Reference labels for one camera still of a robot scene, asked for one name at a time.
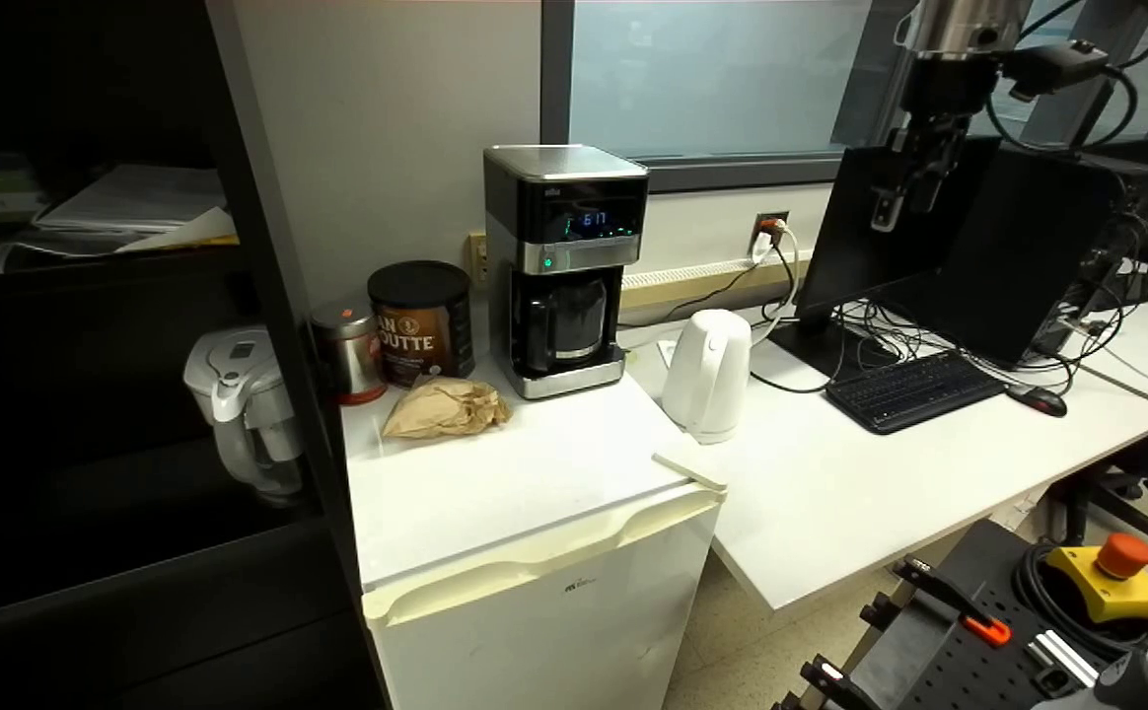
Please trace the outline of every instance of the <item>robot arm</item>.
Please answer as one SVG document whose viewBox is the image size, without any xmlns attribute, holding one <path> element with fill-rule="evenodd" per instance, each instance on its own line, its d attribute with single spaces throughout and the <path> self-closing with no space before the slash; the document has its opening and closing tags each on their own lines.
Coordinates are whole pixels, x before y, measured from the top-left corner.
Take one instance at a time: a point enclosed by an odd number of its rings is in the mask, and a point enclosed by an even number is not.
<svg viewBox="0 0 1148 710">
<path fill-rule="evenodd" d="M 870 229 L 891 234 L 898 214 L 932 214 L 956 171 L 970 116 L 986 107 L 999 74 L 1019 100 L 1090 78 L 1106 55 L 1090 43 L 1019 50 L 1032 0 L 918 0 L 898 39 L 911 50 L 903 122 L 887 147 L 898 154 L 891 180 L 876 187 Z"/>
</svg>

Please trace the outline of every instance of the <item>window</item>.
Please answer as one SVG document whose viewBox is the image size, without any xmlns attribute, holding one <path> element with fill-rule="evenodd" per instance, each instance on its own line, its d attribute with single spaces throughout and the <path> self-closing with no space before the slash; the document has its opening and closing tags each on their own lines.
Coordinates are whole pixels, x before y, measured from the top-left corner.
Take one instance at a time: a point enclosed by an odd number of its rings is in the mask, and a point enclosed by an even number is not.
<svg viewBox="0 0 1148 710">
<path fill-rule="evenodd" d="M 823 180 L 845 147 L 885 142 L 903 92 L 897 29 L 914 0 L 546 0 L 539 138 L 638 159 L 653 188 Z M 1073 32 L 1112 55 L 1143 47 L 1143 0 L 1036 0 L 1024 43 Z M 1127 78 L 1139 109 L 1122 138 L 1148 135 L 1148 62 Z M 995 107 L 1011 135 L 1064 142 L 1093 87 Z M 1093 135 L 1125 116 L 1110 100 Z"/>
</svg>

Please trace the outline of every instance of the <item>black keyboard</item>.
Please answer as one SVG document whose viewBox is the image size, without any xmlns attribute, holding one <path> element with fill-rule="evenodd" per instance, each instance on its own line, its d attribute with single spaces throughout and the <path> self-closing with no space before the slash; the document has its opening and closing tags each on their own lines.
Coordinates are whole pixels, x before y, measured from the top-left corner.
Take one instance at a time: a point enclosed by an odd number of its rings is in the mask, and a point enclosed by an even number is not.
<svg viewBox="0 0 1148 710">
<path fill-rule="evenodd" d="M 823 385 L 823 398 L 870 435 L 891 435 L 970 402 L 1001 396 L 1001 381 L 960 352 L 857 371 Z"/>
</svg>

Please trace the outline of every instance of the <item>white wall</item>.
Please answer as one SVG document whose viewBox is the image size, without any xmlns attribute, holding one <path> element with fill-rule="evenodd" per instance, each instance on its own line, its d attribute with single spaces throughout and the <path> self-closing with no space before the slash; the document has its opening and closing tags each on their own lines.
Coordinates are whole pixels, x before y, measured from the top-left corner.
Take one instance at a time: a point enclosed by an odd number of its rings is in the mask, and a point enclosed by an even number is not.
<svg viewBox="0 0 1148 710">
<path fill-rule="evenodd" d="M 481 147 L 538 138 L 539 0 L 222 0 L 243 135 L 269 154 L 308 300 L 392 260 L 455 260 L 484 224 Z M 651 197 L 631 281 L 734 267 L 763 208 L 811 237 L 828 188 Z"/>
</svg>

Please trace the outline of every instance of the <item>coffee container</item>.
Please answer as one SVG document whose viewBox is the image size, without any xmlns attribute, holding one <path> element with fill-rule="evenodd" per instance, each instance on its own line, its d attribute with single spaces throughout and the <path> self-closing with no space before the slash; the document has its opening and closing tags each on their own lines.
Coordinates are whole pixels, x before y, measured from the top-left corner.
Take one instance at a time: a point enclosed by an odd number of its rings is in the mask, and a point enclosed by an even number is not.
<svg viewBox="0 0 1148 710">
<path fill-rule="evenodd" d="M 380 375 L 373 321 L 358 300 L 338 300 L 315 314 L 315 344 L 330 371 L 335 402 L 358 405 L 386 389 Z"/>
<path fill-rule="evenodd" d="M 384 375 L 471 375 L 471 275 L 442 260 L 401 260 L 368 281 Z"/>
</svg>

